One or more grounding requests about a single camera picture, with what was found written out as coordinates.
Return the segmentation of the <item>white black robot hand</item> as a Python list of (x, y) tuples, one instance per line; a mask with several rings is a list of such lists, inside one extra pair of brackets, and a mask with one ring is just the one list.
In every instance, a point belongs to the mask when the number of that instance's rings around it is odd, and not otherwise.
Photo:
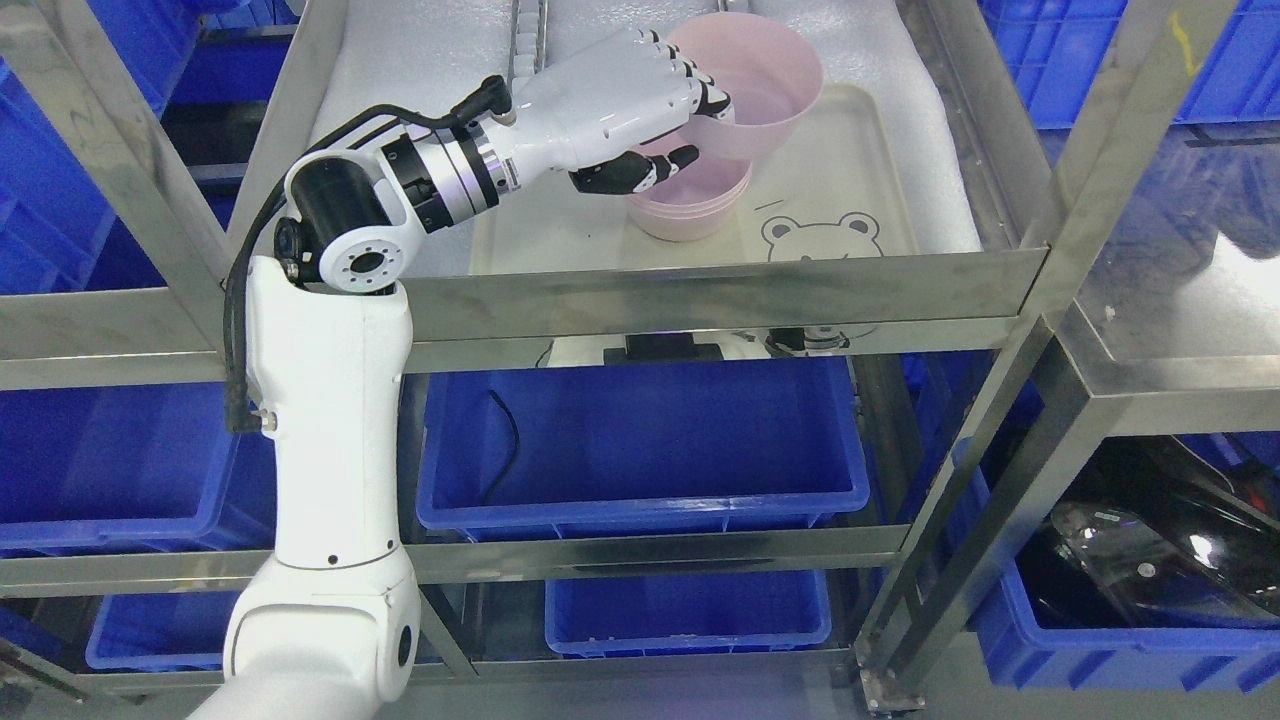
[(637, 150), (695, 117), (731, 120), (733, 101), (657, 32), (623, 28), (518, 83), (508, 119), (480, 128), (500, 168), (499, 193), (564, 172), (580, 193), (631, 195), (698, 160), (692, 145)]

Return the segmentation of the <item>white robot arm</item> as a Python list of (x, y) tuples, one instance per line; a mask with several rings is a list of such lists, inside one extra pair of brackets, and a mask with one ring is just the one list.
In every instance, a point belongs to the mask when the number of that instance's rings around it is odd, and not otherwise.
[(379, 149), (334, 131), (269, 191), (227, 277), (227, 423), (271, 441), (274, 547), (196, 719), (370, 719), (408, 685), (422, 592), (401, 543), (397, 419), (430, 232), (518, 186), (489, 120)]

